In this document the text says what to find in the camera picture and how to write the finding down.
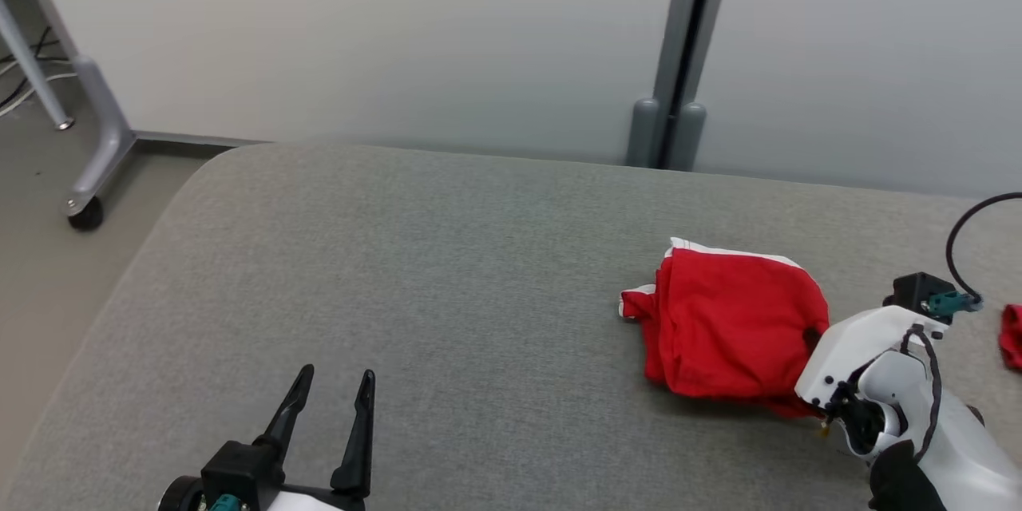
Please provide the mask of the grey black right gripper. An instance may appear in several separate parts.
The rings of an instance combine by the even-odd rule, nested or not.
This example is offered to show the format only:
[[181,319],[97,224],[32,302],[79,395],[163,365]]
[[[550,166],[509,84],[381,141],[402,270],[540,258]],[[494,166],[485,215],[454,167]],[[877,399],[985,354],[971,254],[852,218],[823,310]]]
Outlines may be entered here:
[[876,460],[899,442],[909,442],[917,455],[925,452],[930,428],[933,378],[919,358],[883,352],[853,380],[840,382],[827,406],[860,459]]

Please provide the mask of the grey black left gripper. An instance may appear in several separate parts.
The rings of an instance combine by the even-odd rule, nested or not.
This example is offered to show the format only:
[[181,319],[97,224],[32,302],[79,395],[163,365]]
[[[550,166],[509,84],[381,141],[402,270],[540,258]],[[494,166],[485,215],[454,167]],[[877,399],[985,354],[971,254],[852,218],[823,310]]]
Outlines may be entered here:
[[[253,442],[256,446],[269,446],[275,460],[284,460],[286,457],[297,416],[309,398],[314,375],[313,365],[303,366],[266,430]],[[375,373],[365,370],[358,393],[355,394],[355,419],[342,464],[333,471],[330,478],[332,492],[340,496],[368,497],[371,493],[375,390]],[[200,477],[179,476],[165,489],[156,508],[158,511],[197,511],[203,500],[204,491]]]

